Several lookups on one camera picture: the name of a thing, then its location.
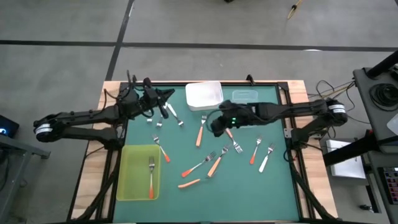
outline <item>wooden table frame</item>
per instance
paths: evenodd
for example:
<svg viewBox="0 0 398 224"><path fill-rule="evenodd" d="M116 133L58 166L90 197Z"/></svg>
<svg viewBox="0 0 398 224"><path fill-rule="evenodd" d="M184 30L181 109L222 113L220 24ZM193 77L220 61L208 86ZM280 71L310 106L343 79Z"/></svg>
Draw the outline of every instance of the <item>wooden table frame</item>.
<svg viewBox="0 0 398 224"><path fill-rule="evenodd" d="M202 82L202 81L153 81L153 84L160 85L172 85L173 83L191 83L191 82ZM227 84L250 84L249 81L221 81ZM112 95L116 96L119 93L119 88L122 82L104 82L103 89L107 89ZM256 81L261 84L278 84L280 95L278 96L282 104L286 103L301 103L307 102L307 91L305 89L304 82L302 80L261 80ZM104 92L101 92L101 98L99 99L98 109L101 109L104 105ZM108 97L106 100L106 106L115 104L115 100ZM287 128L294 128L295 126L301 128L312 121L311 116L299 117L295 119L285 119L284 125ZM93 128L103 129L108 127L108 124L94 124ZM308 143L318 146L319 142L311 139ZM102 145L96 141L90 141L88 143L86 153L90 153ZM119 154L118 152L110 152L104 149L90 155L86 158L81 165L81 173L76 185L75 194L72 200L70 211L68 214L67 221L73 218L79 217L90 205L97 193L100 191L106 177L109 176L110 172L113 171L115 163ZM314 193L319 202L326 208L328 213L337 217L337 211L331 193L331 188L326 173L326 168L323 163L322 152L318 149L308 147L303 149L298 155L298 160L295 161L296 169L300 172L303 179L309 185L311 191ZM300 203L298 203L299 215L304 218L320 218L317 212L314 212L311 205L308 206L308 200L304 196L301 188L297 185L296 187ZM114 210L114 200L116 195L116 185L113 185L107 191L103 200L103 206L100 207L101 213L96 212L92 219L106 220L111 222Z"/></svg>

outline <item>translucent yellow tray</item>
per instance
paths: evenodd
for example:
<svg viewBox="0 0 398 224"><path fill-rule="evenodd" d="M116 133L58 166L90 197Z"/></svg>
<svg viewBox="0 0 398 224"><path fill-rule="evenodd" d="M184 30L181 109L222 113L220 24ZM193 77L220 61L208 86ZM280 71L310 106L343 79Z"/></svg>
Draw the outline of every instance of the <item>translucent yellow tray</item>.
<svg viewBox="0 0 398 224"><path fill-rule="evenodd" d="M149 157L155 159L153 171L154 199L149 198ZM157 145L124 146L120 163L119 201L156 200L160 188L160 149Z"/></svg>

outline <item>black floor line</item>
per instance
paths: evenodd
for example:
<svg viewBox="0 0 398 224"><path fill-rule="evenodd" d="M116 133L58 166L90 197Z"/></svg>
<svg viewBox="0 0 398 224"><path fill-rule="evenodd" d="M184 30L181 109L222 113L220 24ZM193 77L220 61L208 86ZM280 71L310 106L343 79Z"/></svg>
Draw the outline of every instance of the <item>black floor line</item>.
<svg viewBox="0 0 398 224"><path fill-rule="evenodd" d="M0 40L0 45L114 47L116 45L116 42L46 41L46 40Z"/></svg>
<svg viewBox="0 0 398 224"><path fill-rule="evenodd" d="M111 57L111 61L109 63L108 71L106 72L105 81L111 81L113 77L114 68L116 66L116 62L118 61L120 48L123 44L124 34L126 33L127 25L129 23L130 13L132 11L132 4L134 0L129 0L127 4L126 12L124 13L122 26L120 27L118 41L116 42L116 46L113 50L113 54Z"/></svg>
<svg viewBox="0 0 398 224"><path fill-rule="evenodd" d="M336 47L305 45L255 45L255 44L183 44L124 42L122 47L157 49L245 49L245 50L321 50L340 52L394 52L398 47Z"/></svg>

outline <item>green tabletop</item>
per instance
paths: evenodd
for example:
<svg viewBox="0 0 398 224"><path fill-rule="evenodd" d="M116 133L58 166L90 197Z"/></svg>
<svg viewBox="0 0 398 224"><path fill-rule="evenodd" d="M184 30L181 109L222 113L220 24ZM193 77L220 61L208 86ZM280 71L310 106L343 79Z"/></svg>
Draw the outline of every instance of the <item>green tabletop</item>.
<svg viewBox="0 0 398 224"><path fill-rule="evenodd" d="M232 133L243 153L238 154L232 147L223 157L217 173L211 179L206 174L215 159L199 167L186 178L181 173L198 164L212 151L221 154L225 144L231 144L226 134L215 138L206 128L201 147L195 142L200 128L202 111L189 110L184 86L162 86L174 88L175 93L168 102L184 122L179 127L176 119L164 120L157 129L159 110L155 110L153 123L137 117L127 127L127 145L153 144L152 135L158 135L160 144L170 157L170 163L161 158L160 192L157 200L116 201L115 223L127 222L244 222L286 220L298 221L299 213L290 174L289 164L284 161L286 150L281 121L253 128L232 129ZM278 103L275 86L223 86L224 100L232 98L234 90L256 90L259 101ZM249 161L256 146L256 138L261 134L262 143L257 151L254 165ZM263 173L259 166L270 143L275 144ZM191 180L201 182L179 189L177 186Z"/></svg>

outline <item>gray concrete floor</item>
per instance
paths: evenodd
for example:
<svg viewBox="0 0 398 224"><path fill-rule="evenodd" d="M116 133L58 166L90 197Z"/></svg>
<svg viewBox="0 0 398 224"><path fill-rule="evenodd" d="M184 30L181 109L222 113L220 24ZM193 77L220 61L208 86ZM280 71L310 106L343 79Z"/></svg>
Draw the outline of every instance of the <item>gray concrete floor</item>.
<svg viewBox="0 0 398 224"><path fill-rule="evenodd" d="M348 47L396 47L398 7L394 0L307 0L292 20L295 1L136 0L125 42L185 42ZM0 0L0 39L116 41L127 0L67 2ZM52 152L32 160L14 205L28 223L66 219L86 142L39 143L32 123L49 113L95 108L112 47L0 45L0 113L21 124L17 138ZM352 71L371 67L388 52L304 52L291 50L137 49L120 51L113 80L126 69L139 79L305 80L315 93L317 81L350 81ZM367 121L361 99L349 91L356 108L350 115ZM342 96L349 108L351 104ZM367 124L349 121L337 128L341 138L360 137ZM339 217L354 222L388 223L385 212L357 206L369 203L363 183L330 179Z"/></svg>

